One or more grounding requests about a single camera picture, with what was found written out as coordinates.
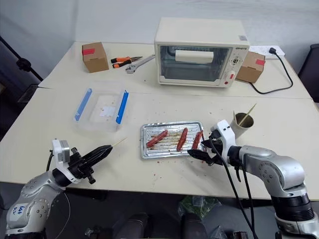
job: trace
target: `wooden skewer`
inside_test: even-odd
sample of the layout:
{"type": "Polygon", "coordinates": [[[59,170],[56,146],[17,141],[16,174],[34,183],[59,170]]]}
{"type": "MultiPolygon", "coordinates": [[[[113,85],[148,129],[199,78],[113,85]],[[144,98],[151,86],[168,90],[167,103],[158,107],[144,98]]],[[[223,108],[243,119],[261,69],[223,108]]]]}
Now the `wooden skewer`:
{"type": "Polygon", "coordinates": [[[117,143],[115,143],[114,145],[112,145],[112,147],[114,147],[115,145],[119,144],[120,142],[124,141],[125,139],[127,139],[127,137],[121,139],[120,141],[118,141],[117,143]]]}
{"type": "Polygon", "coordinates": [[[253,110],[253,108],[255,107],[255,105],[248,111],[248,113],[243,117],[243,119],[239,122],[239,126],[241,126],[241,124],[245,121],[245,119],[248,117],[248,115],[250,114],[250,112],[253,110]]]}
{"type": "Polygon", "coordinates": [[[235,111],[233,111],[233,113],[234,113],[234,120],[235,120],[235,123],[237,123],[237,118],[236,118],[235,111]]]}

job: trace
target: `robotic arm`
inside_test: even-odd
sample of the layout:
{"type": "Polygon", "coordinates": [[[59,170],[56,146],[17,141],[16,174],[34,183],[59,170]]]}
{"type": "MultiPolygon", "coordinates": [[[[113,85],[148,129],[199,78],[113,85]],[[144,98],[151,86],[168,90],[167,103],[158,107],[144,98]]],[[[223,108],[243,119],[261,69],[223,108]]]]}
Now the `robotic arm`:
{"type": "Polygon", "coordinates": [[[92,166],[108,156],[113,147],[98,147],[81,157],[76,148],[70,148],[65,140],[53,140],[53,158],[56,168],[32,178],[22,188],[19,199],[10,207],[6,216],[5,238],[46,238],[44,225],[49,217],[54,198],[71,183],[79,183],[88,178],[90,184],[92,166]]]}
{"type": "MultiPolygon", "coordinates": [[[[313,212],[304,184],[305,172],[298,161],[287,156],[258,147],[237,146],[235,134],[227,121],[222,120],[211,128],[211,139],[216,150],[227,160],[229,167],[238,172],[245,170],[264,181],[275,208],[275,218],[279,228],[277,239],[281,238],[319,238],[319,220],[313,212]]],[[[211,148],[210,140],[202,142],[211,148]]],[[[189,150],[188,153],[209,165],[220,164],[220,158],[210,156],[211,152],[189,150]]]]}

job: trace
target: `power cord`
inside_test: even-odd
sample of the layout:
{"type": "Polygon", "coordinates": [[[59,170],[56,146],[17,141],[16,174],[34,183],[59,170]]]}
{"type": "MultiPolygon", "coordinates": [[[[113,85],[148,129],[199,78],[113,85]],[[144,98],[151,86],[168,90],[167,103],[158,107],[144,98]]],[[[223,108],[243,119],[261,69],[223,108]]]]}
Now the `power cord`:
{"type": "Polygon", "coordinates": [[[47,165],[46,165],[46,172],[47,171],[49,171],[49,169],[50,169],[50,164],[51,164],[51,160],[52,160],[52,157],[53,157],[53,151],[52,150],[50,150],[50,156],[49,156],[49,160],[48,160],[48,163],[47,163],[47,165]]]}
{"type": "Polygon", "coordinates": [[[59,234],[56,236],[55,239],[58,239],[59,236],[61,235],[61,233],[64,231],[66,225],[68,224],[68,222],[69,222],[69,220],[70,220],[70,216],[71,216],[71,204],[70,204],[69,198],[68,198],[68,196],[66,195],[66,193],[64,193],[64,196],[65,196],[65,198],[66,198],[66,200],[68,201],[68,204],[69,204],[69,216],[68,216],[68,219],[66,220],[66,222],[65,222],[65,224],[64,224],[64,226],[63,226],[63,228],[61,229],[61,231],[59,232],[59,234]]]}
{"type": "Polygon", "coordinates": [[[249,199],[249,202],[250,202],[251,227],[253,228],[253,230],[255,230],[254,203],[253,203],[253,199],[252,199],[251,193],[250,193],[250,188],[249,188],[247,174],[246,174],[246,168],[244,167],[244,165],[242,163],[240,163],[240,166],[241,166],[241,168],[243,170],[245,184],[246,184],[246,189],[247,189],[247,194],[248,194],[248,199],[249,199]]]}
{"type": "Polygon", "coordinates": [[[223,157],[220,155],[220,153],[219,153],[219,152],[217,151],[217,149],[215,148],[211,136],[209,137],[209,142],[210,142],[211,148],[214,149],[214,151],[216,152],[217,156],[219,157],[220,161],[222,162],[222,164],[223,164],[223,166],[224,166],[224,168],[225,168],[225,170],[226,170],[226,173],[227,173],[229,182],[230,182],[230,184],[231,184],[231,187],[232,187],[232,189],[233,189],[233,191],[234,191],[234,194],[235,194],[235,197],[236,197],[236,201],[237,201],[237,203],[238,203],[238,205],[239,205],[239,208],[240,208],[240,210],[241,210],[241,212],[242,212],[242,214],[243,214],[243,216],[244,216],[244,218],[245,218],[245,220],[246,220],[246,222],[247,222],[247,224],[248,224],[250,230],[251,230],[252,233],[253,233],[254,239],[258,239],[258,237],[257,237],[257,235],[256,235],[256,233],[255,233],[255,229],[254,229],[254,228],[252,227],[252,225],[250,224],[249,219],[248,219],[248,217],[247,217],[247,215],[246,215],[246,213],[245,213],[245,211],[244,211],[243,205],[242,205],[241,202],[240,202],[240,199],[239,199],[239,197],[238,197],[237,190],[236,190],[236,188],[235,188],[234,182],[233,182],[233,180],[232,180],[232,178],[231,178],[231,175],[230,175],[230,173],[229,173],[229,170],[228,170],[226,161],[223,159],[223,157]]]}
{"type": "Polygon", "coordinates": [[[287,71],[287,69],[286,69],[286,67],[285,67],[285,65],[284,65],[284,63],[283,63],[283,61],[282,61],[282,59],[277,55],[276,49],[273,48],[273,47],[271,47],[271,48],[269,49],[269,53],[274,54],[275,56],[278,57],[278,59],[280,60],[281,64],[283,65],[283,67],[284,67],[284,69],[285,69],[285,72],[286,72],[286,74],[287,74],[287,76],[288,76],[288,78],[289,78],[291,84],[290,84],[290,86],[288,86],[288,87],[279,88],[279,89],[275,89],[275,90],[267,91],[267,92],[261,92],[261,91],[257,90],[257,88],[253,85],[253,83],[249,82],[249,84],[254,88],[254,90],[255,90],[257,93],[261,94],[261,95],[269,94],[269,93],[276,92],[276,91],[287,90],[287,89],[291,88],[291,87],[294,85],[294,82],[293,82],[293,80],[291,79],[291,77],[290,77],[290,75],[289,75],[289,73],[288,73],[288,71],[287,71]]]}

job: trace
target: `wire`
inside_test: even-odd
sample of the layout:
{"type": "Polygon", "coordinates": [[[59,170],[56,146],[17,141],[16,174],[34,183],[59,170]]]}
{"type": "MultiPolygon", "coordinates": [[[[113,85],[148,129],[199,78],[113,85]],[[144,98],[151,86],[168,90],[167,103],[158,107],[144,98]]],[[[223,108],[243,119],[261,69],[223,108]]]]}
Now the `wire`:
{"type": "Polygon", "coordinates": [[[51,164],[51,160],[52,160],[52,157],[53,157],[53,151],[50,150],[50,156],[49,156],[49,160],[48,160],[48,164],[46,165],[46,172],[49,171],[50,169],[50,164],[51,164]]]}
{"type": "Polygon", "coordinates": [[[245,184],[246,184],[247,193],[248,193],[248,199],[249,199],[249,202],[250,202],[251,227],[253,228],[253,230],[255,230],[254,203],[253,203],[253,199],[252,199],[251,193],[250,193],[250,188],[249,188],[247,174],[246,174],[246,168],[244,167],[244,165],[242,163],[240,163],[240,166],[241,166],[241,168],[243,170],[245,184]]]}
{"type": "Polygon", "coordinates": [[[252,233],[253,233],[254,239],[258,239],[258,237],[257,237],[257,235],[256,235],[256,233],[255,233],[255,230],[252,228],[252,225],[250,224],[250,222],[249,222],[249,220],[248,220],[248,217],[247,217],[247,215],[246,215],[246,213],[245,213],[245,211],[244,211],[243,205],[241,204],[241,202],[240,202],[240,200],[239,200],[239,197],[238,197],[238,194],[237,194],[237,190],[236,190],[236,188],[235,188],[234,182],[233,182],[233,180],[232,180],[232,178],[231,178],[231,175],[230,175],[230,173],[229,173],[229,170],[228,170],[228,167],[227,167],[227,165],[226,165],[225,160],[223,159],[223,157],[220,155],[220,153],[219,153],[219,152],[217,151],[217,149],[215,148],[215,146],[214,146],[214,144],[213,144],[213,140],[212,140],[211,137],[209,137],[209,142],[210,142],[210,144],[211,144],[212,149],[215,150],[216,154],[218,155],[219,159],[222,161],[222,163],[223,163],[223,165],[224,165],[224,168],[225,168],[225,170],[226,170],[226,173],[227,173],[227,176],[228,176],[230,185],[231,185],[231,187],[232,187],[232,189],[233,189],[233,191],[234,191],[234,194],[235,194],[235,197],[236,197],[236,201],[237,201],[237,203],[238,203],[238,205],[239,205],[239,207],[240,207],[240,210],[241,210],[241,212],[242,212],[242,214],[243,214],[243,216],[244,216],[244,218],[245,218],[245,220],[246,220],[246,222],[247,222],[247,224],[248,224],[250,230],[251,230],[252,233]]]}
{"type": "Polygon", "coordinates": [[[287,90],[287,89],[291,88],[291,87],[294,85],[293,80],[291,79],[291,77],[290,77],[290,75],[289,75],[289,73],[288,73],[288,71],[287,71],[287,69],[286,69],[286,67],[285,67],[285,65],[284,65],[284,63],[283,63],[283,61],[282,61],[282,59],[277,55],[276,50],[275,50],[274,52],[270,52],[270,53],[272,53],[272,54],[274,54],[275,56],[278,57],[278,59],[280,60],[281,64],[283,65],[283,67],[284,67],[284,69],[285,69],[285,72],[286,72],[286,74],[287,74],[287,76],[288,76],[288,78],[289,78],[291,84],[290,84],[290,86],[288,86],[288,87],[279,88],[279,89],[275,89],[275,90],[267,91],[267,92],[261,92],[261,91],[257,90],[257,88],[253,85],[253,83],[249,82],[249,84],[254,88],[254,90],[255,90],[257,93],[261,94],[261,95],[269,94],[269,93],[276,92],[276,91],[287,90]]]}
{"type": "Polygon", "coordinates": [[[13,50],[13,48],[1,36],[0,41],[13,53],[13,55],[15,55],[16,58],[21,59],[20,55],[15,50],[13,50]]]}
{"type": "Polygon", "coordinates": [[[70,205],[69,198],[68,198],[68,196],[66,195],[66,193],[64,193],[64,196],[65,196],[65,198],[66,198],[66,200],[68,201],[68,204],[69,204],[69,216],[68,216],[68,219],[66,220],[66,222],[65,222],[65,224],[64,224],[64,226],[63,226],[63,228],[62,228],[62,230],[59,232],[59,234],[56,236],[55,239],[58,239],[59,236],[61,235],[61,233],[64,231],[66,225],[67,225],[68,222],[69,222],[70,216],[71,216],[71,205],[70,205]]]}

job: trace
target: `handwritten label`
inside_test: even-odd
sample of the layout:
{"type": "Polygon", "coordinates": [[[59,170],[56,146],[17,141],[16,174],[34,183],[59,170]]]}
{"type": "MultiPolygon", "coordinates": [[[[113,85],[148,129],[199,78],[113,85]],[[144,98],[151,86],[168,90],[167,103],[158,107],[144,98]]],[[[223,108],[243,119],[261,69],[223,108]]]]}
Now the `handwritten label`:
{"type": "Polygon", "coordinates": [[[11,221],[19,220],[19,218],[23,215],[23,212],[24,212],[27,205],[28,205],[28,203],[16,204],[11,211],[10,220],[11,221]]]}

